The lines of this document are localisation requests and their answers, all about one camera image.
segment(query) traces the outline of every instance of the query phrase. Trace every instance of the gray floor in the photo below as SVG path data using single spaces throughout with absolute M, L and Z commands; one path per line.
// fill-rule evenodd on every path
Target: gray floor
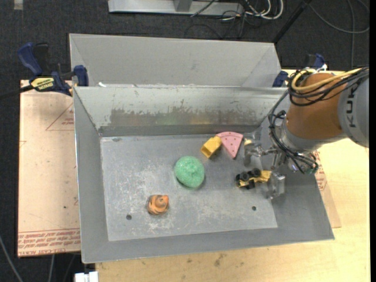
M 23 11 L 14 10 L 14 0 L 0 0 L 0 85 L 2 93 L 17 90 L 18 80 L 31 77 L 16 51 L 26 42 L 47 42 L 51 63 L 68 71 L 69 33 L 142 35 L 170 38 L 226 39 L 270 42 L 302 0 L 284 0 L 283 15 L 274 21 L 250 19 L 239 37 L 240 23 L 231 25 L 205 16 L 109 14 L 108 0 L 23 0 Z M 370 5 L 370 0 L 360 0 Z M 313 0 L 322 17 L 341 29 L 364 30 L 370 15 L 357 0 Z M 307 8 L 277 43 L 283 68 L 301 68 L 306 54 L 320 53 L 331 70 L 348 70 L 369 64 L 370 33 L 339 31 Z M 24 281 L 47 281 L 50 257 L 15 257 L 18 184 L 19 98 L 0 100 L 0 235 Z M 52 281 L 62 281 L 71 255 L 57 255 Z M 83 270 L 79 256 L 71 272 Z M 0 281 L 18 281 L 0 250 Z

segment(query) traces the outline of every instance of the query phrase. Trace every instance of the blue clamp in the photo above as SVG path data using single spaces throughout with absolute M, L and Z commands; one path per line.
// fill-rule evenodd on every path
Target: blue clamp
M 286 71 L 281 71 L 280 73 L 278 73 L 276 79 L 274 80 L 272 87 L 273 88 L 282 87 L 287 77 L 288 77 L 288 73 Z
M 31 42 L 24 44 L 21 48 L 17 50 L 17 55 L 22 64 L 29 68 L 33 72 L 33 77 L 29 80 L 30 87 L 34 88 L 39 92 L 58 92 L 71 96 L 72 87 L 65 82 L 65 78 L 71 78 L 77 76 L 79 86 L 89 86 L 89 78 L 86 68 L 82 65 L 75 66 L 72 72 L 66 74 L 59 74 L 57 71 L 48 71 L 48 67 L 41 66 L 38 62 L 38 58 L 35 57 L 36 49 L 38 56 L 44 63 L 46 61 L 47 48 L 46 44 L 41 44 L 40 46 L 34 45 Z

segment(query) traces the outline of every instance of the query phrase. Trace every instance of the black object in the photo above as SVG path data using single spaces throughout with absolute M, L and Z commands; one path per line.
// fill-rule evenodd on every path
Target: black object
M 249 172 L 242 172 L 240 174 L 237 174 L 236 177 L 235 177 L 236 186 L 244 187 L 246 189 L 252 189 L 252 188 L 255 187 L 253 178 L 259 177 L 260 175 L 261 175 L 261 171 L 260 171 L 260 169 L 257 169 L 257 168 L 255 168 L 255 169 L 253 169 Z M 245 185 L 245 186 L 242 186 L 240 184 L 241 182 L 248 183 L 248 184 Z
M 309 6 L 312 0 L 303 0 L 300 2 L 299 6 L 295 9 L 293 14 L 290 16 L 288 21 L 285 25 L 281 28 L 279 33 L 274 37 L 272 43 L 278 43 L 278 41 L 284 36 L 284 34 L 288 31 L 288 29 L 292 26 L 292 24 L 296 21 L 296 19 L 300 16 L 300 14 Z

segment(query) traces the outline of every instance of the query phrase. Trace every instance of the table surface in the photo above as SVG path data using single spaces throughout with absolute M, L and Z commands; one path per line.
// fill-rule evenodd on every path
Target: table surface
M 369 151 L 350 139 L 319 149 L 341 227 L 335 240 L 97 263 L 113 281 L 370 281 Z

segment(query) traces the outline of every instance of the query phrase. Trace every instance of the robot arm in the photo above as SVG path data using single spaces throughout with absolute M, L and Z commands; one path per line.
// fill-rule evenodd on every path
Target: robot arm
M 309 75 L 289 85 L 291 106 L 283 120 L 284 141 L 293 150 L 315 150 L 349 137 L 368 147 L 369 69 L 338 76 Z
M 292 76 L 288 90 L 268 116 L 275 153 L 271 197 L 284 192 L 284 176 L 278 172 L 282 164 L 309 174 L 318 169 L 312 152 L 323 144 L 349 137 L 368 147 L 368 88 L 368 67 L 336 76 L 312 69 Z M 277 112 L 287 95 L 291 102 L 288 111 Z

